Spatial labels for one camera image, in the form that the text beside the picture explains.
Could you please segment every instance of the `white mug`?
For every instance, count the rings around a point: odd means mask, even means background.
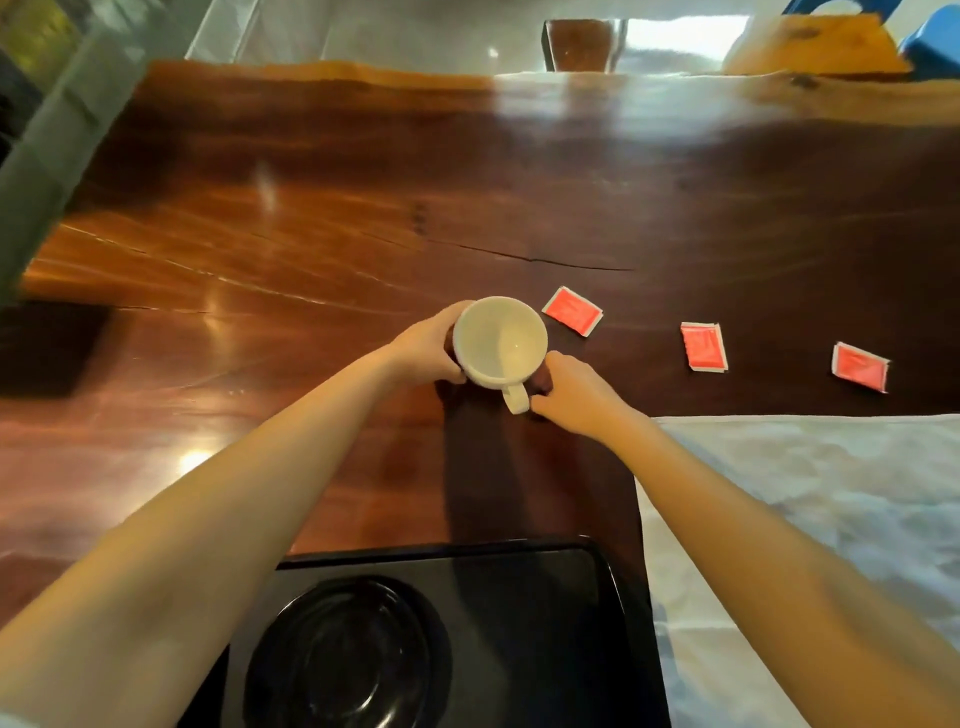
[[[453,350],[472,381],[503,391],[511,412],[530,409],[523,382],[546,357],[546,326],[537,311],[506,296],[475,301],[453,327]]]

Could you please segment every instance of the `white plastic cover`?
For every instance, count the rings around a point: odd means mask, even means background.
[[[960,415],[662,418],[960,649]],[[639,485],[674,728],[806,726]]]

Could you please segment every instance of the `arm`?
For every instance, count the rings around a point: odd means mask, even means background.
[[[812,728],[960,725],[960,653],[699,461],[589,365],[547,355],[535,412],[613,450]]]
[[[176,723],[370,411],[464,381],[415,324],[156,496],[0,632],[0,712],[42,728]]]

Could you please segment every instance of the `hand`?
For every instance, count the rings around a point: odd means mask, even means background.
[[[454,384],[467,381],[463,370],[444,350],[444,342],[471,303],[473,301],[460,301],[449,305],[437,315],[413,324],[387,345],[386,350],[403,384],[414,386],[438,379]]]
[[[530,399],[530,407],[563,429],[604,441],[612,420],[627,404],[589,364],[560,352],[549,352],[546,368],[553,380],[549,395]]]

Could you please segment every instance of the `red sugar packet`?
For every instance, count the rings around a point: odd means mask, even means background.
[[[833,362],[830,370],[835,376],[855,381],[865,387],[887,393],[887,370],[890,359],[884,359],[875,353],[864,352],[838,341],[833,347]]]
[[[581,336],[590,336],[590,332],[603,318],[603,310],[599,306],[574,293],[565,285],[553,294],[553,298],[543,307],[543,313],[569,326]]]
[[[686,361],[694,372],[726,372],[730,368],[719,324],[684,321],[680,332],[684,335]]]

